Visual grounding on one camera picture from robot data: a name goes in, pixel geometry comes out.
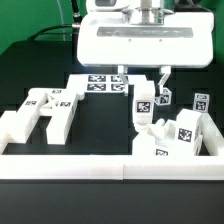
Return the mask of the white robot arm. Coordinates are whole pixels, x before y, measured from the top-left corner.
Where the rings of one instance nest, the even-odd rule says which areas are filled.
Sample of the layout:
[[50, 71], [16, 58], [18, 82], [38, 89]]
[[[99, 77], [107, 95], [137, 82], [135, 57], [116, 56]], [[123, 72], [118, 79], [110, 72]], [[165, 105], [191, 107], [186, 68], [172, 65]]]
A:
[[157, 68], [163, 87], [173, 68], [203, 68], [213, 59], [214, 14], [174, 0], [86, 0], [77, 45], [84, 66]]

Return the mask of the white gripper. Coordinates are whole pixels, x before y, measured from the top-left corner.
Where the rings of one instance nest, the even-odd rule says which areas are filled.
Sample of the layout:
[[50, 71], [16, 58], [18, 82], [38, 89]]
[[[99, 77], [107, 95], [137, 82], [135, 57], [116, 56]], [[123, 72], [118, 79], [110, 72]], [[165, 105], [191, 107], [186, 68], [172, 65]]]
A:
[[201, 68], [212, 61], [213, 27], [211, 12], [176, 12], [162, 25], [130, 24], [120, 12], [90, 13], [81, 23], [77, 58], [85, 66], [119, 65], [125, 96], [128, 67], [161, 66], [158, 86], [163, 94], [171, 67]]

